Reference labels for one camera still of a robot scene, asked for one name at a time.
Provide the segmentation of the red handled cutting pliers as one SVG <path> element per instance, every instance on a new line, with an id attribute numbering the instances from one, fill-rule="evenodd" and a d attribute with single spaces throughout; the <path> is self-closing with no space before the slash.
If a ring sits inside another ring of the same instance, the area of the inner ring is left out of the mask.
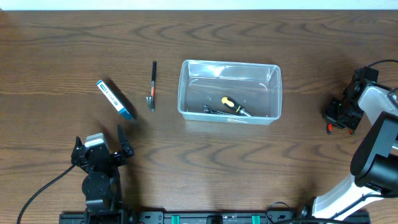
<path id="1" fill-rule="evenodd" d="M 332 129 L 333 129 L 333 125 L 332 124 L 328 124 L 326 126 L 326 132 L 327 132 L 328 135 L 332 134 Z M 349 129 L 348 131 L 349 131 L 350 135 L 354 135 L 354 131 L 352 129 Z"/>

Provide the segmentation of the teal white cardboard box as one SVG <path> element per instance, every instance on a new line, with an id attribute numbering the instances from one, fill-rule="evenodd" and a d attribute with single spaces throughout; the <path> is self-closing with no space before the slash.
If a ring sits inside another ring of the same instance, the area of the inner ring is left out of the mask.
<path id="1" fill-rule="evenodd" d="M 99 80 L 96 86 L 101 90 L 103 95 L 108 99 L 108 101 L 114 106 L 116 111 L 123 116 L 125 119 L 133 119 L 133 115 L 127 110 L 119 98 L 114 94 L 113 90 L 103 81 Z"/>

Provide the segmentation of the small black handled hammer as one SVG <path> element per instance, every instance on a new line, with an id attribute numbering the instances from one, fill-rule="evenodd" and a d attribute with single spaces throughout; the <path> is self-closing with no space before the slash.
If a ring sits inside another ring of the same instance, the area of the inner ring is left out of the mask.
<path id="1" fill-rule="evenodd" d="M 151 87 L 150 87 L 150 96 L 146 97 L 148 107 L 151 111 L 155 111 L 155 103 L 154 103 L 154 97 L 155 97 L 155 79 L 156 79 L 156 73 L 157 73 L 157 62 L 153 61 L 152 62 L 152 75 L 151 75 Z"/>

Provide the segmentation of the yellow black ratchet screwdriver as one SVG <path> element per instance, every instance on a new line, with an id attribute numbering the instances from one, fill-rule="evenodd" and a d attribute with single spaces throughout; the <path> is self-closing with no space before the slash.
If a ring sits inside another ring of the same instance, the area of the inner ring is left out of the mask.
<path id="1" fill-rule="evenodd" d="M 244 106 L 239 104 L 235 99 L 229 96 L 224 96 L 221 99 L 222 104 L 224 104 L 227 108 L 230 110 L 235 111 L 237 114 L 242 115 L 242 116 L 252 116 L 251 113 L 249 113 Z"/>

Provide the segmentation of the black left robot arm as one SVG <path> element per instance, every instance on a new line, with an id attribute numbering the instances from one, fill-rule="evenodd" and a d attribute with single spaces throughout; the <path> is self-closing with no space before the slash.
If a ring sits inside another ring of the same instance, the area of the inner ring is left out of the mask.
<path id="1" fill-rule="evenodd" d="M 82 183 L 88 211 L 110 212 L 123 208 L 119 167 L 127 164 L 134 155 L 127 136 L 118 128 L 121 150 L 111 153 L 103 133 L 88 136 L 82 143 L 76 138 L 71 154 L 73 165 L 88 175 Z"/>

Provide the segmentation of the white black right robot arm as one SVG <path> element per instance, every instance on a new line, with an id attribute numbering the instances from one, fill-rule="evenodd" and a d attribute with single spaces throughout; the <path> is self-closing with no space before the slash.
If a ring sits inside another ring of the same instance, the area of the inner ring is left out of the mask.
<path id="1" fill-rule="evenodd" d="M 364 206 L 397 197 L 397 95 L 377 82 L 378 70 L 355 70 L 342 99 L 332 98 L 323 113 L 326 131 L 333 127 L 354 134 L 363 116 L 371 129 L 351 160 L 349 175 L 324 195 L 303 207 L 301 217 L 344 220 Z"/>

